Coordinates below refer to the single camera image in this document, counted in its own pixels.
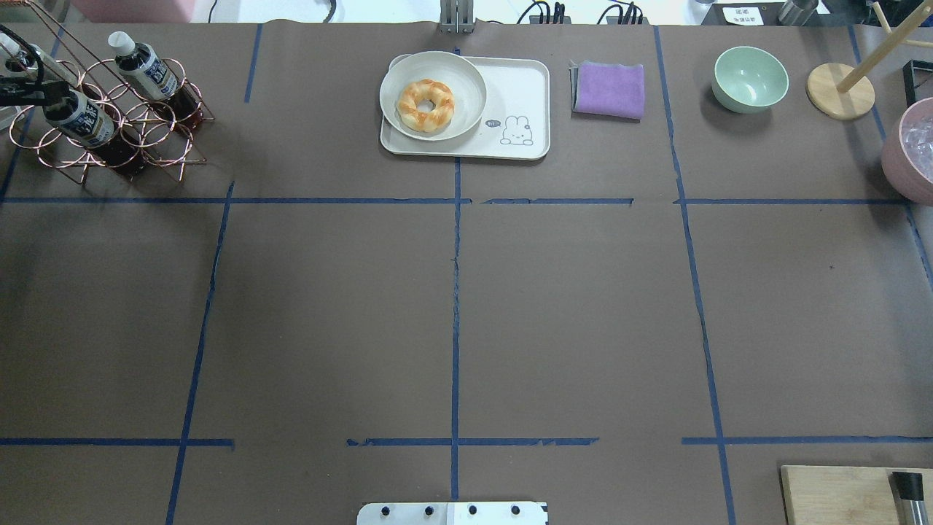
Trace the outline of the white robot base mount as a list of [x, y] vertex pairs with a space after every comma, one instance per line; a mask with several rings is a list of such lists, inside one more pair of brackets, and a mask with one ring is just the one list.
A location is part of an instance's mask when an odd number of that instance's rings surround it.
[[356, 524], [549, 524], [546, 502], [374, 502]]

